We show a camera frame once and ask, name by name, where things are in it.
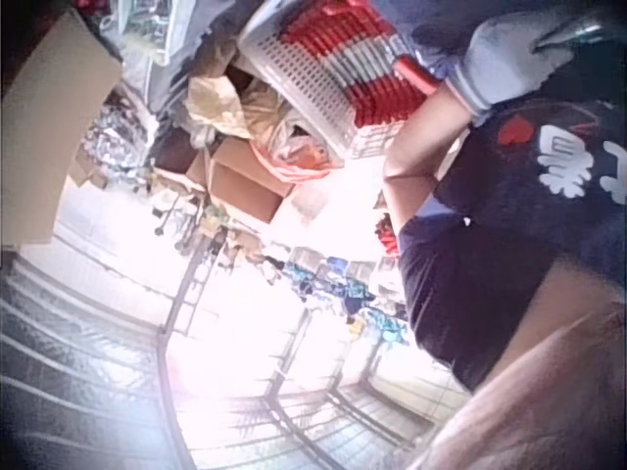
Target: cardboard sheet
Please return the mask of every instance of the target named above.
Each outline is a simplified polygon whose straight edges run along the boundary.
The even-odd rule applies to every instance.
[[[2,245],[46,243],[72,160],[121,64],[70,11],[2,102]]]

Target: person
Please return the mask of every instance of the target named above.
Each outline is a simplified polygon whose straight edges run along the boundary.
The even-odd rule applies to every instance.
[[[534,41],[566,19],[564,12],[550,10],[481,24],[461,62],[404,124],[386,155],[384,194],[399,240],[410,327],[417,344],[448,365],[470,392],[479,391],[478,399],[482,391],[487,396],[490,390],[493,399],[509,394],[511,385],[498,384],[501,376],[504,381],[506,373],[513,374],[532,351],[550,351],[546,342],[552,335],[584,317],[594,321],[608,306],[624,309],[624,111],[596,101],[552,101],[541,92],[519,99],[573,59],[560,47],[534,52]],[[447,150],[472,122],[482,124],[471,130],[437,181]],[[624,369],[624,355],[612,366]],[[534,370],[530,377],[541,377]],[[618,387],[608,378],[620,375],[616,370],[605,371],[603,379],[611,385],[601,400],[611,400],[606,406],[623,412],[607,418],[611,426],[582,451],[624,447],[624,434],[611,434],[621,423],[624,431],[624,383]],[[524,373],[517,379],[533,380]],[[555,402],[556,396],[544,394],[569,393],[557,383],[541,384],[526,384],[528,400]],[[467,419],[466,431],[472,430],[474,418]],[[542,415],[536,419],[537,426],[545,422]],[[505,421],[497,424],[511,430]],[[479,436],[491,438],[477,433],[466,438],[480,448]],[[558,453],[545,467],[608,468],[568,467],[564,461]]]

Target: hand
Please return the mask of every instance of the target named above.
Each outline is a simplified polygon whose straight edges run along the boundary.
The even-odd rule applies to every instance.
[[[474,32],[465,57],[447,78],[447,85],[476,116],[497,103],[539,89],[573,55],[567,48],[549,48],[534,54],[534,41],[566,20],[560,10],[487,20]]]

